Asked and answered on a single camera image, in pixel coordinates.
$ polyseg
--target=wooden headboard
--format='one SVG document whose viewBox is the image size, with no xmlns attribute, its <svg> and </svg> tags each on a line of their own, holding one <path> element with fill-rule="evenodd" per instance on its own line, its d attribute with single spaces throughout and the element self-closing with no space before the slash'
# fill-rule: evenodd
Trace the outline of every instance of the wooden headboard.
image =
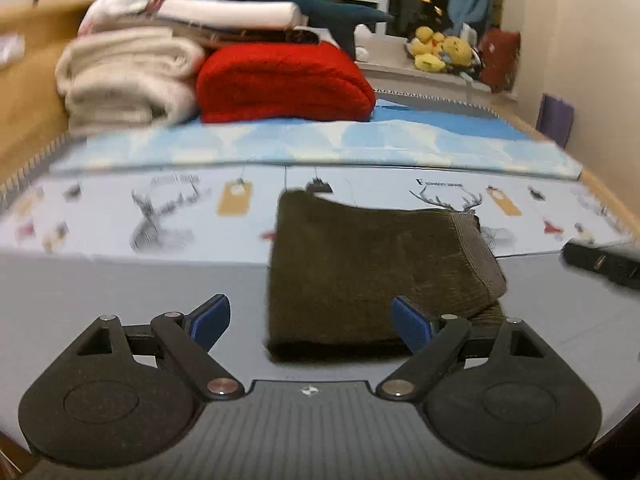
<svg viewBox="0 0 640 480">
<path fill-rule="evenodd" d="M 0 184 L 67 130 L 54 69 L 76 36 L 89 2 L 65 2 L 0 13 L 0 35 L 25 38 L 24 59 L 0 67 Z"/>
</svg>

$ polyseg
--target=folded brown pants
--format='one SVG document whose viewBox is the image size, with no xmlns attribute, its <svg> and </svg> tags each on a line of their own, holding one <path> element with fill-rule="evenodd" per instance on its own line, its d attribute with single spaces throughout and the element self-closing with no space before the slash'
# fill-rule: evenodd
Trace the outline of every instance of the folded brown pants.
<svg viewBox="0 0 640 480">
<path fill-rule="evenodd" d="M 268 348 L 276 359 L 406 352 L 394 297 L 479 324 L 504 318 L 506 280 L 473 214 L 364 209 L 303 191 L 280 197 L 269 277 Z"/>
</svg>

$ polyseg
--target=red blanket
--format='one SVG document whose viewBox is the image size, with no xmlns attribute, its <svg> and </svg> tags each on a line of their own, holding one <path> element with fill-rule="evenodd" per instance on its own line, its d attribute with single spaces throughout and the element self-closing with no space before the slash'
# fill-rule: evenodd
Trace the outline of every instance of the red blanket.
<svg viewBox="0 0 640 480">
<path fill-rule="evenodd" d="M 325 42 L 222 48 L 204 63 L 196 94 L 203 123 L 273 117 L 364 121 L 376 103 L 356 64 Z"/>
</svg>

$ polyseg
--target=blue gripper pad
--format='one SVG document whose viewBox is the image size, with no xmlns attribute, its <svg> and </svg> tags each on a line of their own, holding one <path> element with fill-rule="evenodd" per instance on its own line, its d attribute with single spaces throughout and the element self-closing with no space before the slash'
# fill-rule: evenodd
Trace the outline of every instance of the blue gripper pad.
<svg viewBox="0 0 640 480">
<path fill-rule="evenodd" d="M 217 294 L 186 315 L 183 326 L 189 337 L 207 352 L 225 333 L 231 322 L 231 306 L 223 294 Z"/>
<path fill-rule="evenodd" d="M 435 335 L 433 321 L 411 307 L 407 298 L 399 296 L 391 303 L 391 319 L 394 330 L 411 350 L 417 353 Z"/>
</svg>

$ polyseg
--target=rolled white bedding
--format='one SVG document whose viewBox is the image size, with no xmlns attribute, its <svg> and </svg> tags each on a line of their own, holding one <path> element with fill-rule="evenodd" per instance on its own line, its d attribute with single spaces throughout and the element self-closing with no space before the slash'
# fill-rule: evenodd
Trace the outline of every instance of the rolled white bedding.
<svg viewBox="0 0 640 480">
<path fill-rule="evenodd" d="M 157 14 L 213 28 L 287 30 L 306 25 L 300 8 L 292 2 L 165 0 Z"/>
<path fill-rule="evenodd" d="M 202 47 L 174 38 L 166 27 L 139 27 L 83 36 L 71 41 L 56 66 L 58 92 L 66 95 L 76 78 L 98 67 L 187 79 L 205 59 Z"/>
<path fill-rule="evenodd" d="M 73 136 L 171 126 L 197 111 L 195 93 L 187 84 L 109 66 L 85 70 L 75 78 L 65 105 Z"/>
</svg>

